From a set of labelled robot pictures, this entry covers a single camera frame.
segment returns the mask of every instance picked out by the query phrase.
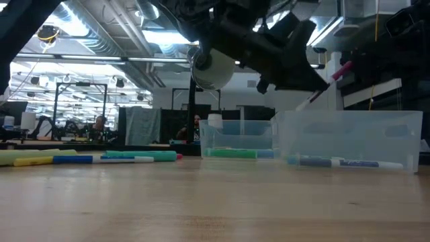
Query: clear plastic bin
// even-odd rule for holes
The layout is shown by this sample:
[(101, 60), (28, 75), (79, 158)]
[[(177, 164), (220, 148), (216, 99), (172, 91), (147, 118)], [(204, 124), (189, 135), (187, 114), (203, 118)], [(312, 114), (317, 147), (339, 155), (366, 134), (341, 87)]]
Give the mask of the clear plastic bin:
[(200, 121), (202, 157), (273, 159), (270, 121)]
[(416, 111), (279, 112), (273, 150), (290, 165), (417, 172), (422, 119)]

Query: desk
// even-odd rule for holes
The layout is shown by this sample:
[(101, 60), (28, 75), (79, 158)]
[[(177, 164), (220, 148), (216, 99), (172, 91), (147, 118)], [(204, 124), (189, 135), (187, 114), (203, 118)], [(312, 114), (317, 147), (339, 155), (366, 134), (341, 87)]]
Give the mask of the desk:
[(430, 241), (430, 172), (200, 161), (0, 169), (0, 241)]

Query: marker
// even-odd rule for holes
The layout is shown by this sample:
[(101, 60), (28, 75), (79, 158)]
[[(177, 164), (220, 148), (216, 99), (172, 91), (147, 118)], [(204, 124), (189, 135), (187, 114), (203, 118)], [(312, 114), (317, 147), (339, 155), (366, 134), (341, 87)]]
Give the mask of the marker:
[(317, 157), (317, 156), (290, 156), (287, 158), (289, 165), (304, 165), (311, 167), (350, 167), (350, 168), (379, 168), (379, 169), (403, 169), (403, 165), (385, 161), (360, 161), (340, 157)]
[(53, 164), (152, 163), (153, 157), (108, 157), (92, 155), (57, 156)]

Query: cable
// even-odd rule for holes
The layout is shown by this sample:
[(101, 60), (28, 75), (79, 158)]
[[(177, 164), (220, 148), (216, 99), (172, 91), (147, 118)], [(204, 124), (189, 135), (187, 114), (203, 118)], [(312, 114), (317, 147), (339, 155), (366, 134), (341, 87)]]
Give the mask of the cable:
[(379, 24), (379, 8), (381, 0), (378, 0), (378, 8), (376, 10), (376, 21), (375, 21), (375, 42), (378, 41), (378, 24)]
[(57, 30), (56, 33), (53, 36), (51, 36), (51, 37), (41, 38), (41, 37), (38, 36), (38, 39), (39, 40), (52, 40), (53, 38), (57, 37), (59, 33), (60, 33), (60, 30)]
[[(378, 1), (378, 8), (376, 10), (376, 21), (375, 21), (375, 42), (378, 41), (378, 24), (379, 24), (379, 9), (381, 0)], [(374, 98), (374, 89), (375, 85), (372, 86), (372, 92), (370, 93), (370, 101), (369, 101), (369, 111), (372, 110), (372, 100)]]
[(372, 110), (373, 98), (374, 98), (375, 85), (372, 86), (372, 92), (370, 93), (369, 111)]

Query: teal marker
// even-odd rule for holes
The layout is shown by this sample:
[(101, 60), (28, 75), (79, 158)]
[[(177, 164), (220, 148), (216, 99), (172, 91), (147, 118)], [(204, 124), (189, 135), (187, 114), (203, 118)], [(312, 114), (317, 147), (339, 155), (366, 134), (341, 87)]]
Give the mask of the teal marker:
[(108, 157), (153, 157), (155, 162), (176, 161), (175, 151), (106, 151)]

